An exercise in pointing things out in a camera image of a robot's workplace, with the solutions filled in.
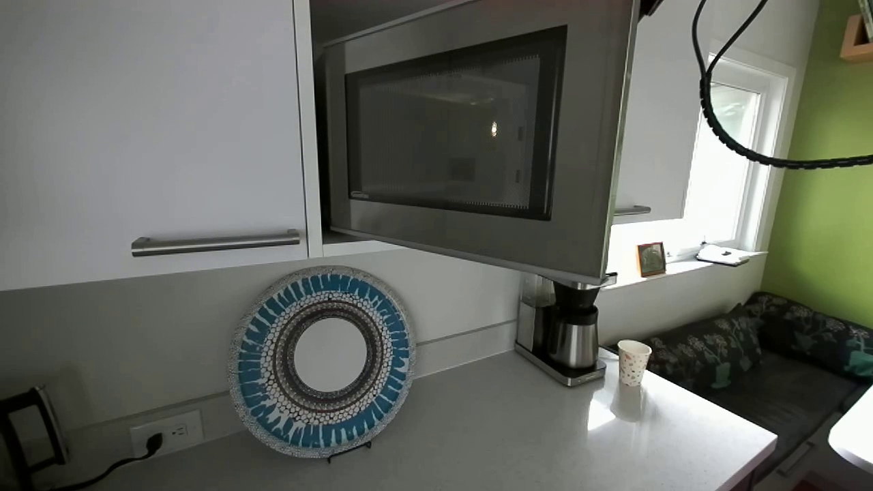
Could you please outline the white paper cup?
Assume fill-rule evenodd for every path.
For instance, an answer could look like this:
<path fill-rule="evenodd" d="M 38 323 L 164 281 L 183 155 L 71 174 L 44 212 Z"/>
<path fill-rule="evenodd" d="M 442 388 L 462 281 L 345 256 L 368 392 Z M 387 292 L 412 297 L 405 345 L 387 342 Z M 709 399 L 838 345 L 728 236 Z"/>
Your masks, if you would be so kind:
<path fill-rule="evenodd" d="M 651 358 L 651 347 L 644 342 L 618 342 L 618 382 L 625 388 L 637 388 Z"/>

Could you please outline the white papers on sill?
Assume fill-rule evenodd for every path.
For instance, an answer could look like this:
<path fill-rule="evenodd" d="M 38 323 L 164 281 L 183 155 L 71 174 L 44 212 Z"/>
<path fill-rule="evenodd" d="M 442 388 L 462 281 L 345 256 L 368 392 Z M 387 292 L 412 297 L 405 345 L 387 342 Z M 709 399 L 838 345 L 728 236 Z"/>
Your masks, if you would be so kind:
<path fill-rule="evenodd" d="M 742 248 L 713 245 L 713 242 L 700 242 L 700 248 L 694 251 L 698 263 L 723 264 L 723 267 L 738 267 L 738 264 L 750 263 L 753 256 L 754 256 L 754 251 L 742 251 Z"/>

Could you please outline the dark picture frame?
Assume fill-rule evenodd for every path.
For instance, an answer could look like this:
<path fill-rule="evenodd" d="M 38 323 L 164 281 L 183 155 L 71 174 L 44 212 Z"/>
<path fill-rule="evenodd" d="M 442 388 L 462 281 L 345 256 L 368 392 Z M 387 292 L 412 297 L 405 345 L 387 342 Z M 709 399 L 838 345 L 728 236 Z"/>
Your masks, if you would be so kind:
<path fill-rule="evenodd" d="M 644 242 L 637 248 L 637 270 L 644 279 L 664 272 L 664 248 L 659 242 Z"/>

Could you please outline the blue patterned decorative plate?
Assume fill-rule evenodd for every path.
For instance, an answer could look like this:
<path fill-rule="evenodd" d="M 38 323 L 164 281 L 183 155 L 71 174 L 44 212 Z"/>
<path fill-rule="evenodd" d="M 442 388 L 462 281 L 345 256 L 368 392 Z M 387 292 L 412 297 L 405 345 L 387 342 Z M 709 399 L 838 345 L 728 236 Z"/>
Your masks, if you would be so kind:
<path fill-rule="evenodd" d="M 413 382 L 413 332 L 400 297 L 355 267 L 307 267 L 244 315 L 228 397 L 241 427 L 295 459 L 370 446 Z"/>

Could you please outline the white wall outlet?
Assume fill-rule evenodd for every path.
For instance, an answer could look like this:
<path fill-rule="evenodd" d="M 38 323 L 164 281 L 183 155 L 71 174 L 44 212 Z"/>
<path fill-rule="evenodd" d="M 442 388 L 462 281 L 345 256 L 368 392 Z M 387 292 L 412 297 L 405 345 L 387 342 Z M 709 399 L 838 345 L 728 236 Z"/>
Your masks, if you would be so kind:
<path fill-rule="evenodd" d="M 191 450 L 202 442 L 202 416 L 196 410 L 166 416 L 131 428 L 131 450 L 135 455 L 146 452 L 146 442 L 158 437 L 158 455 Z"/>

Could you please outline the black steel coffee maker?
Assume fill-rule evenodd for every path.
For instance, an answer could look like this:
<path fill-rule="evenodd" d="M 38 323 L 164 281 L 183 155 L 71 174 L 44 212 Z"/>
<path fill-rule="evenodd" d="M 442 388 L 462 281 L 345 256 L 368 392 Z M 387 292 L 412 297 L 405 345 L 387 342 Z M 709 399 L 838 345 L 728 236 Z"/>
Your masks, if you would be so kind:
<path fill-rule="evenodd" d="M 551 297 L 524 297 L 514 316 L 514 352 L 561 388 L 599 380 L 593 301 L 592 285 L 557 285 Z"/>

